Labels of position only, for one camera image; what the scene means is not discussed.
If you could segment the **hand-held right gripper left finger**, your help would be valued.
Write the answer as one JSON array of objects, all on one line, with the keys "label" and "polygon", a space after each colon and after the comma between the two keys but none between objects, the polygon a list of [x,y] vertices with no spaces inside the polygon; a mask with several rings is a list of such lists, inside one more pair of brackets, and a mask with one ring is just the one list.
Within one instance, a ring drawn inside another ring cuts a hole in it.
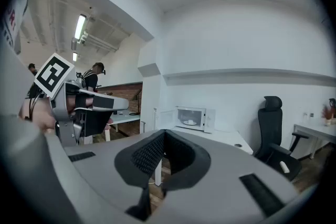
[{"label": "hand-held right gripper left finger", "polygon": [[140,223],[159,223],[151,211],[149,180],[163,157],[163,132],[150,131],[110,142],[65,147],[83,179],[109,205]]}]

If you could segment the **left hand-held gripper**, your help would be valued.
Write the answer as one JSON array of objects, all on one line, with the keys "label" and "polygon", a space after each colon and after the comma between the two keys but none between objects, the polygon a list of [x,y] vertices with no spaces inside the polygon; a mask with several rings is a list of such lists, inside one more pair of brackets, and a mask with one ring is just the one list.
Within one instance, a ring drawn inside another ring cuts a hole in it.
[{"label": "left hand-held gripper", "polygon": [[[86,90],[74,65],[56,53],[44,63],[34,82],[47,96],[53,129],[63,146],[78,145],[86,137],[102,133],[112,111],[129,107],[127,99]],[[69,95],[76,97],[74,115],[67,111]]]}]

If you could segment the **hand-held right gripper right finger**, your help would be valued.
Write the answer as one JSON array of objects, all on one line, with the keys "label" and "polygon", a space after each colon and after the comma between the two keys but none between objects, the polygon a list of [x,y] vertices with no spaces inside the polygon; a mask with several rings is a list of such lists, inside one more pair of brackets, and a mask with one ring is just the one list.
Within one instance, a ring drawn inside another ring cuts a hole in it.
[{"label": "hand-held right gripper right finger", "polygon": [[261,223],[297,198],[290,181],[243,150],[166,131],[171,176],[158,223]]}]

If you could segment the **person's left hand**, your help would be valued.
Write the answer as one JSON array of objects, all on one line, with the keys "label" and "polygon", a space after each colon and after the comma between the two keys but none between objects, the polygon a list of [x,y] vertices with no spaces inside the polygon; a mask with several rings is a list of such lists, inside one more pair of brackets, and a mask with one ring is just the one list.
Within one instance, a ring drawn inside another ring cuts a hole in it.
[{"label": "person's left hand", "polygon": [[[92,106],[93,98],[86,98],[86,108]],[[74,95],[69,95],[66,101],[67,111],[68,114],[75,114],[75,107],[76,107],[76,97]]]}]

